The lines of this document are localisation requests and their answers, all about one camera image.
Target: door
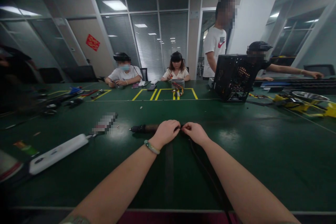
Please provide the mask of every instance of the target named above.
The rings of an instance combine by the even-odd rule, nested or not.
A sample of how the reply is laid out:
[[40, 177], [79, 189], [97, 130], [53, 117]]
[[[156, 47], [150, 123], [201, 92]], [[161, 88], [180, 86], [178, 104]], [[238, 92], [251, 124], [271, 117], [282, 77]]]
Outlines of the door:
[[[98, 21], [94, 19], [68, 20], [69, 25], [76, 36], [76, 39], [86, 57], [93, 66], [96, 76], [107, 77], [114, 70], [112, 55], [109, 54], [104, 35], [99, 27]], [[88, 35], [99, 41], [97, 51], [86, 44]]]

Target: hair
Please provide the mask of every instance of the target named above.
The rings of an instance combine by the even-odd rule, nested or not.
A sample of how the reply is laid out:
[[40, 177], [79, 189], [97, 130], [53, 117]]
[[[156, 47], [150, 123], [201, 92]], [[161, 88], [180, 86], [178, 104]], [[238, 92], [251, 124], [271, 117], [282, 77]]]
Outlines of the hair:
[[[181, 70], [181, 72], [185, 69], [185, 64], [184, 64], [184, 60], [183, 60], [183, 58], [181, 58], [181, 66], [180, 66], [180, 70]], [[169, 63], [169, 70], [170, 71], [174, 71], [174, 66], [173, 66], [173, 59], [171, 58], [170, 59], [170, 63]]]
[[217, 19], [218, 11], [219, 10], [225, 10], [225, 8], [229, 5], [230, 0], [218, 0], [216, 12], [215, 12], [215, 18]]

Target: black chair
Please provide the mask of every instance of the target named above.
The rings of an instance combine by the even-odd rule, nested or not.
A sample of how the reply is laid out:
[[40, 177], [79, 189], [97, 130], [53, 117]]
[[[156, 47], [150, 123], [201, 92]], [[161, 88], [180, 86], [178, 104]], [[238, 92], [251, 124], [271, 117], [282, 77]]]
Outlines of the black chair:
[[325, 76], [335, 75], [335, 69], [333, 65], [321, 64], [321, 65], [305, 65], [303, 69], [312, 72], [320, 72]]
[[38, 70], [44, 83], [63, 83], [64, 80], [57, 68], [40, 68]]
[[91, 65], [63, 68], [63, 71], [69, 76], [72, 82], [75, 83], [104, 81], [104, 77], [96, 77]]
[[142, 75], [142, 79], [144, 81], [148, 81], [147, 68], [140, 68], [140, 72], [141, 72], [141, 75]]

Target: red decoration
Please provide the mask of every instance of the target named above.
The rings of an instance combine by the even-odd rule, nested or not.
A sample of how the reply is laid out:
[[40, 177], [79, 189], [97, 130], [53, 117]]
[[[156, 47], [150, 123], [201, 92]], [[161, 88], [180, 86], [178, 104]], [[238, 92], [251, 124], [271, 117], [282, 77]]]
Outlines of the red decoration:
[[100, 45], [100, 42], [96, 40], [91, 34], [88, 35], [86, 39], [86, 44], [91, 47], [93, 50], [97, 51]]

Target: black pc case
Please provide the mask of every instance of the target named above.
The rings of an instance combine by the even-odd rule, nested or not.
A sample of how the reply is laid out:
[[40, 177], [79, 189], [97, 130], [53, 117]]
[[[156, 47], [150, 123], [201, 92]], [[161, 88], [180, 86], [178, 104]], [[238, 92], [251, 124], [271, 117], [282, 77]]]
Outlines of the black pc case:
[[264, 61], [264, 55], [219, 55], [213, 88], [222, 101], [246, 102]]

